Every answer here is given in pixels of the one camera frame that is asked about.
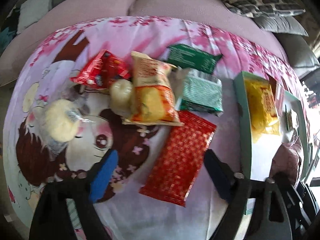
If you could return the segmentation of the clear wrapped white cake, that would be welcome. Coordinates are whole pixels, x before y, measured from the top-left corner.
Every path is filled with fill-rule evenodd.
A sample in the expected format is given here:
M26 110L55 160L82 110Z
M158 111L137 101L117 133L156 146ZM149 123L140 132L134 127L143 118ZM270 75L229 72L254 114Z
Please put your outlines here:
M90 120L81 115L72 101L59 99L44 108L39 118L40 136L53 159L67 147L84 122Z

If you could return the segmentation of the white tray with green rim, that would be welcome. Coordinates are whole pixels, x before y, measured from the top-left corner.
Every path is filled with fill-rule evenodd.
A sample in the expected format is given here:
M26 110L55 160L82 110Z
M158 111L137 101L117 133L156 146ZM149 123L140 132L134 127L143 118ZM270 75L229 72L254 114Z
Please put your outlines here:
M285 172L294 184L305 178L308 142L301 101L276 80L240 72L233 81L239 109L241 170L264 181Z

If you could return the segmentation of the pink barcode snack pack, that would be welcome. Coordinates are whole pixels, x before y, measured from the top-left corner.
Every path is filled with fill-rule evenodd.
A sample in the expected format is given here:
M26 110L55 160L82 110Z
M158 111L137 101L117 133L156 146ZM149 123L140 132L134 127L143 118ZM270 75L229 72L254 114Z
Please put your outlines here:
M296 187L302 175L303 161L304 153L300 139L296 142L282 143L272 159L269 177L282 172Z

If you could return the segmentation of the yellow bread snack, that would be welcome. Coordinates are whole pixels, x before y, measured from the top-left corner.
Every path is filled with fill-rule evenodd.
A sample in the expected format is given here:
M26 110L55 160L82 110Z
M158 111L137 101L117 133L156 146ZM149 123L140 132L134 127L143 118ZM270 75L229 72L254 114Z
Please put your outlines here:
M279 135L279 118L267 81L244 79L253 142L263 134Z

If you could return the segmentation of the teal cloth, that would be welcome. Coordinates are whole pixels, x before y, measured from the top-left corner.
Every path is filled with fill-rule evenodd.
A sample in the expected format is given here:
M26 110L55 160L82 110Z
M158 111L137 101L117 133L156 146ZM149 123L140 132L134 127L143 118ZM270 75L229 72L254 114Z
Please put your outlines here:
M16 25L7 25L1 27L0 33L0 53L3 54L7 46L17 35L17 26Z

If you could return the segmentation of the red triangular snack pack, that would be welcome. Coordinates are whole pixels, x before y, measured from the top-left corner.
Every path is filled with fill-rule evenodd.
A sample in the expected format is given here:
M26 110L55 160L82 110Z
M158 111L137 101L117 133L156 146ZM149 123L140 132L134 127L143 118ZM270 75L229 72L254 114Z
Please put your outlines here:
M109 89L118 79L131 79L129 65L105 49L90 59L77 76L70 78L73 83L92 89Z

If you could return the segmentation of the green round cookie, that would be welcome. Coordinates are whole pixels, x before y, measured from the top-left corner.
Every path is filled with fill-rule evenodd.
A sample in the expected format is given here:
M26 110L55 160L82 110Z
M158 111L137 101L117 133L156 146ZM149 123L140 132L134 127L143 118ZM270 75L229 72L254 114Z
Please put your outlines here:
M285 116L287 130L289 132L293 130L297 131L299 128L299 120L297 113L294 110L288 109L287 106L285 106Z

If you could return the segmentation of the pink knitted sofa cover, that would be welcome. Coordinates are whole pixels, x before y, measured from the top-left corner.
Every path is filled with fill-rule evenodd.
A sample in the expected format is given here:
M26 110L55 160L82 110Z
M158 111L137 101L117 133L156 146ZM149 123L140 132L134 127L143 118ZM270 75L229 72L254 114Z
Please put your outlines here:
M16 36L1 55L1 85L15 81L29 56L54 31L96 18L168 16L205 23L246 38L285 62L276 37L252 19L230 12L221 0L66 0Z

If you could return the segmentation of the light green barcode snack pack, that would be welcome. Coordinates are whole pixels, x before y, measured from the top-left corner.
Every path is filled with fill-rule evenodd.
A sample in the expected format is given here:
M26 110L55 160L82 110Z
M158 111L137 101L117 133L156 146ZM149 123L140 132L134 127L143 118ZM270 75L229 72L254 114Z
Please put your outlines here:
M223 114L222 82L217 77L193 68L179 67L172 73L171 85L177 110L205 112L215 116Z

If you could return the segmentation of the red patterned packet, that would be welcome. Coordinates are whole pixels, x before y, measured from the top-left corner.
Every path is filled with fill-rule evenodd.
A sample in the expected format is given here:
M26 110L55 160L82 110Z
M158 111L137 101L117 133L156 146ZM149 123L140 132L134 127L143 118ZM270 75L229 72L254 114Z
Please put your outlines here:
M173 127L140 194L185 207L217 126L189 111L179 111L182 126Z

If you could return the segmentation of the light grey cushion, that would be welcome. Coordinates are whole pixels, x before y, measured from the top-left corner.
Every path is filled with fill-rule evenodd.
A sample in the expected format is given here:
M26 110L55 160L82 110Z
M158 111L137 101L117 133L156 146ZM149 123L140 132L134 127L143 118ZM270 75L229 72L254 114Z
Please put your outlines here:
M53 6L53 0L26 0L20 5L17 34L38 22Z

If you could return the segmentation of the dark green snack pack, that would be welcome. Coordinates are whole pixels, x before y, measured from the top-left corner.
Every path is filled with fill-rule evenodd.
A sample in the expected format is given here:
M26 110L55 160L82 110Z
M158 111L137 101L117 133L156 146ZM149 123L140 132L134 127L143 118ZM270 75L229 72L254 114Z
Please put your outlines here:
M223 55L212 55L185 44L168 46L167 63L182 69L193 68L206 74L213 74L216 64Z

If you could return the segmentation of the small white round pastry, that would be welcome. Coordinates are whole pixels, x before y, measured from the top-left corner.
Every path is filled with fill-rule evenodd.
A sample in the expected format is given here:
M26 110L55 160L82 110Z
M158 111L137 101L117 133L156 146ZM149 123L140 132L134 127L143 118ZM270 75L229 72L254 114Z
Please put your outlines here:
M131 114L132 83L119 79L111 85L109 93L111 110L119 116L128 117Z

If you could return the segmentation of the red brown wafer packet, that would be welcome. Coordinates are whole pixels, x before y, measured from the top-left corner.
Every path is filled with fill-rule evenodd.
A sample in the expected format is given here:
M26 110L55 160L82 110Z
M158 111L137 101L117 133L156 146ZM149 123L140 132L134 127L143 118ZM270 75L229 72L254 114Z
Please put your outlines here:
M278 116L283 115L283 102L284 102L284 88L281 84L274 79L272 76L268 75L269 83L272 89L274 97L274 105L276 107Z

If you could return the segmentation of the orange yellow chip bag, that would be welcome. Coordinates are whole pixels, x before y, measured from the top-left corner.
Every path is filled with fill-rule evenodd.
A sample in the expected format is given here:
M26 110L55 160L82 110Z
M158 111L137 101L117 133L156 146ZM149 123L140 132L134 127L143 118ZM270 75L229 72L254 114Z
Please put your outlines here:
M131 115L123 119L123 124L182 126L168 79L176 66L137 51L132 51L131 57Z

